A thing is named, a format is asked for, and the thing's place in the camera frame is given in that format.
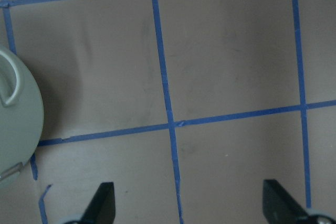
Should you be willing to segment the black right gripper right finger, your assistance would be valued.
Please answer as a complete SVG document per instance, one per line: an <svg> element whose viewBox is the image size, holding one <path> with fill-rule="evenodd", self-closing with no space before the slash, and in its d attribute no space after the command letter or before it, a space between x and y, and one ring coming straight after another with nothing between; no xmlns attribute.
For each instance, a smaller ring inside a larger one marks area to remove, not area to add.
<svg viewBox="0 0 336 224"><path fill-rule="evenodd" d="M275 179L265 179L262 187L263 215L271 224L315 223L297 201Z"/></svg>

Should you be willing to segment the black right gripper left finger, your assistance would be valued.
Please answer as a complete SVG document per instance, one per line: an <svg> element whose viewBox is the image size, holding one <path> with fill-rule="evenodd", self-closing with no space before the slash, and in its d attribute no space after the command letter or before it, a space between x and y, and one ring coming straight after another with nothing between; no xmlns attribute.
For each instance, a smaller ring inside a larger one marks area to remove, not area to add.
<svg viewBox="0 0 336 224"><path fill-rule="evenodd" d="M114 183L101 183L78 223L114 223Z"/></svg>

